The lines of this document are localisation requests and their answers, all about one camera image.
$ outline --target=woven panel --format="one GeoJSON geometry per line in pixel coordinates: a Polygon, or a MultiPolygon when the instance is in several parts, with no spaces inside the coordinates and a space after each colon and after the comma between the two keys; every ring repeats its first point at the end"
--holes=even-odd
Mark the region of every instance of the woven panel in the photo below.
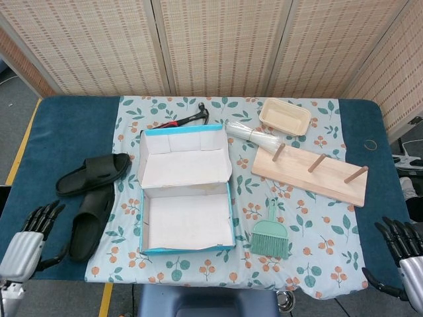
{"type": "Polygon", "coordinates": [[[0,53],[9,65],[21,74],[29,85],[36,90],[41,97],[53,96],[55,92],[41,76],[40,72],[29,62],[17,45],[0,28],[0,53]]]}
{"type": "Polygon", "coordinates": [[[381,107],[388,133],[423,110],[423,1],[414,1],[345,94],[381,107]]]}
{"type": "Polygon", "coordinates": [[[399,0],[299,0],[268,92],[339,97],[403,5],[399,0]]]}
{"type": "Polygon", "coordinates": [[[1,0],[0,12],[66,94],[164,94],[143,1],[1,0]]]}
{"type": "Polygon", "coordinates": [[[257,96],[289,1],[160,0],[176,93],[257,96]]]}

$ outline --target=wooden board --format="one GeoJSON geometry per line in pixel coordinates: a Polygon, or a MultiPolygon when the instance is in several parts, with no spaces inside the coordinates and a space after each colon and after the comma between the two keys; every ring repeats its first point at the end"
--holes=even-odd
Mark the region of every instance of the wooden board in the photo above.
{"type": "Polygon", "coordinates": [[[349,184],[345,184],[344,180],[357,172],[360,166],[327,157],[312,173],[308,172],[308,168],[319,156],[319,154],[286,146],[276,162],[273,162],[273,155],[259,147],[251,172],[362,207],[367,171],[349,184]]]}

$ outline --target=brush bristles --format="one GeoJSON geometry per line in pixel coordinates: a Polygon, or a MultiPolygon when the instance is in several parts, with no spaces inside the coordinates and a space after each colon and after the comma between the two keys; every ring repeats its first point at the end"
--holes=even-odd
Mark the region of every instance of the brush bristles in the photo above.
{"type": "Polygon", "coordinates": [[[251,253],[274,258],[288,258],[288,239],[275,238],[264,234],[252,234],[251,253]]]}

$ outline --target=brush handle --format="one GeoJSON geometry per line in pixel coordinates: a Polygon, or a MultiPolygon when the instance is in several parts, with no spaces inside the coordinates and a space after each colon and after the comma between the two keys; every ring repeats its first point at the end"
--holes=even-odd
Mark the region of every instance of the brush handle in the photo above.
{"type": "Polygon", "coordinates": [[[269,205],[269,216],[268,216],[268,220],[270,221],[276,221],[275,219],[275,213],[276,213],[276,200],[272,199],[270,201],[270,205],[269,205]]]}

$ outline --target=bundle of straws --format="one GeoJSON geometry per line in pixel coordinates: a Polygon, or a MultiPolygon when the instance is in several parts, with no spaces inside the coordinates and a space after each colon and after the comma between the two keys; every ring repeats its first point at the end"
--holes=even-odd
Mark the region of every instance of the bundle of straws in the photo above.
{"type": "Polygon", "coordinates": [[[239,122],[228,122],[226,124],[226,132],[234,137],[254,142],[272,155],[276,153],[279,146],[283,143],[280,137],[255,131],[239,122]]]}

